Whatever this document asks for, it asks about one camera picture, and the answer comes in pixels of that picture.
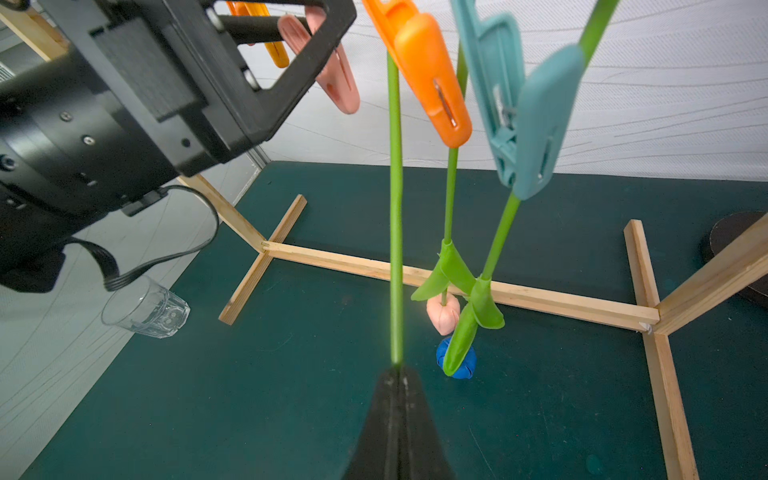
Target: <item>wooden frame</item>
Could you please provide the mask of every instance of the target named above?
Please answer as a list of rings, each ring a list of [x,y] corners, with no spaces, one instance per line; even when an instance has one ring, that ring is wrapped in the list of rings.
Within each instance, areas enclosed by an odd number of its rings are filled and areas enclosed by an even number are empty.
[[[12,12],[0,7],[0,20],[46,61],[66,52],[66,41],[34,10]],[[204,194],[216,207],[219,217],[259,252],[219,315],[219,319],[229,325],[234,323],[273,258],[389,280],[387,262],[283,243],[306,206],[301,195],[293,201],[267,241],[201,175],[179,177],[179,181]],[[768,274],[768,215],[663,301],[659,299],[643,224],[630,220],[624,228],[624,239],[637,305],[500,282],[492,283],[493,298],[505,305],[642,332],[667,478],[698,480],[668,335]],[[429,274],[429,270],[404,266],[403,282],[418,286]]]

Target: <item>orange clothespin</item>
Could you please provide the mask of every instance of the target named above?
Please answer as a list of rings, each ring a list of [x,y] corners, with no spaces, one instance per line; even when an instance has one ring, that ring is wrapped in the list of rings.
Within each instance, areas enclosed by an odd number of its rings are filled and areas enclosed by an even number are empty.
[[[472,121],[440,25],[430,14],[419,13],[411,0],[362,4],[443,143],[462,146],[472,134]]]
[[[227,7],[230,9],[230,13],[235,16],[252,16],[252,17],[268,17],[270,11],[263,3],[250,3],[250,2],[227,2]],[[281,41],[272,41],[265,43],[266,50],[270,53],[272,61],[278,68],[285,68],[290,63],[288,59],[288,52],[283,46]]]
[[[326,19],[326,13],[320,7],[306,6],[306,23],[315,33]],[[310,34],[293,15],[283,15],[277,21],[277,29],[293,53],[297,54],[310,41]],[[315,81],[328,94],[333,103],[345,114],[353,114],[360,108],[360,93],[357,91],[355,77],[349,67],[349,61],[344,53],[344,47],[333,51],[323,71]]]

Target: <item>wooden base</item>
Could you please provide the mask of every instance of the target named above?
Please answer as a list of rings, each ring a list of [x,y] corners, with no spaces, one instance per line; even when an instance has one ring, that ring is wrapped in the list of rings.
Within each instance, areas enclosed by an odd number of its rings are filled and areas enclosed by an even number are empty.
[[[656,288],[654,269],[650,264],[642,222],[630,220],[624,228],[624,239],[627,242],[627,255],[637,305],[655,307],[659,304],[659,291]],[[669,337],[663,333],[651,331],[643,335],[643,344],[648,362],[650,389],[654,394],[667,478],[698,480],[694,447],[690,442]]]
[[[306,205],[301,195],[296,197],[270,239],[265,240],[200,175],[194,179],[185,178],[183,182],[210,198],[222,219],[260,252],[219,315],[219,319],[229,325],[234,323],[273,258],[389,280],[387,262],[283,243]],[[650,264],[643,224],[631,220],[624,229],[624,238],[637,305],[501,282],[492,283],[493,299],[504,305],[642,332],[667,477],[670,480],[698,480],[667,335],[768,273],[768,216],[758,220],[663,302],[660,302]],[[419,286],[430,273],[429,270],[404,266],[403,283]],[[452,292],[460,293],[455,288]]]

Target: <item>dark green table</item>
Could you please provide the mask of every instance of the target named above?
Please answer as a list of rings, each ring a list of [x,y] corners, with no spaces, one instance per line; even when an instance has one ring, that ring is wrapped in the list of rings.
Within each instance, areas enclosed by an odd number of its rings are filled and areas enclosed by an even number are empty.
[[[406,169],[407,265],[437,260],[444,184],[444,170]],[[309,204],[287,243],[387,260],[388,168],[270,164],[237,209],[269,234],[299,193]],[[507,193],[495,172],[459,172],[454,240],[474,272]],[[637,218],[663,298],[701,266],[713,223],[765,209],[766,194],[555,175],[523,203],[495,279],[633,303],[622,229]],[[217,316],[255,256],[222,227],[174,286],[187,325],[134,336],[24,478],[339,478],[389,361],[389,284],[274,260],[227,326]],[[475,378],[458,381],[435,364],[425,306],[406,301],[406,362],[459,478],[664,478],[640,334],[501,308],[506,327],[478,333]],[[766,311],[733,298],[671,342],[701,478],[768,477]]]

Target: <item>glass cup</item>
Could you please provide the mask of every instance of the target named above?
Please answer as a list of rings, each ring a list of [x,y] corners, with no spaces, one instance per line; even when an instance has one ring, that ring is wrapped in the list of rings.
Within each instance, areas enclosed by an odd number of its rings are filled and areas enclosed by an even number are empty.
[[[163,339],[178,332],[189,314],[187,302],[144,275],[110,297],[101,322]]]

